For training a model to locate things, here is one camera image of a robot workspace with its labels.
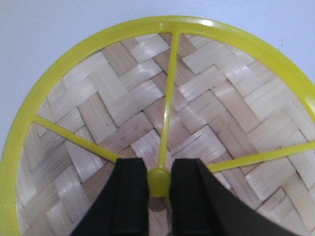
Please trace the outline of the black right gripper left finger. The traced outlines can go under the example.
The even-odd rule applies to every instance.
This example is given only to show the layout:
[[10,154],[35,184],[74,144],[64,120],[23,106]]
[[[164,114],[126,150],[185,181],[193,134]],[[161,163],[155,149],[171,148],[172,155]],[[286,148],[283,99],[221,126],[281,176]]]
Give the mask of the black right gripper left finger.
[[149,187],[141,158],[119,158],[73,236],[147,236]]

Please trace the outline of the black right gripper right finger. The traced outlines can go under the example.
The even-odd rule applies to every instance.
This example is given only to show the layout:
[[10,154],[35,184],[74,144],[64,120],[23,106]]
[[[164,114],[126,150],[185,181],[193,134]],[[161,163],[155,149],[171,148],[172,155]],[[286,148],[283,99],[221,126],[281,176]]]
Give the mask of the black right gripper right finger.
[[176,159],[170,202],[175,236],[291,236],[228,191],[200,159]]

